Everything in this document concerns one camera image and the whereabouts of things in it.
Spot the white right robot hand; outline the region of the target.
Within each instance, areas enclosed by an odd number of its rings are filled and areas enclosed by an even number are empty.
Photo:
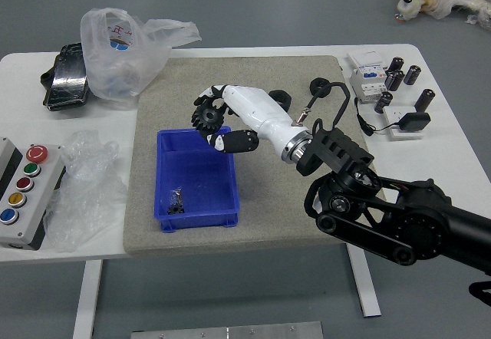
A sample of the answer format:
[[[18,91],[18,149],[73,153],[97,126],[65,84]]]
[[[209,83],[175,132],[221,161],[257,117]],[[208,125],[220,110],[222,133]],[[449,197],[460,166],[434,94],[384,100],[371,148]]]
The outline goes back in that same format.
[[[295,124],[287,110],[259,88],[211,86],[199,95],[194,105],[193,127],[210,146],[222,153],[253,151],[263,139],[271,142],[283,161],[297,163],[312,139],[306,127]],[[227,110],[248,128],[219,134]]]

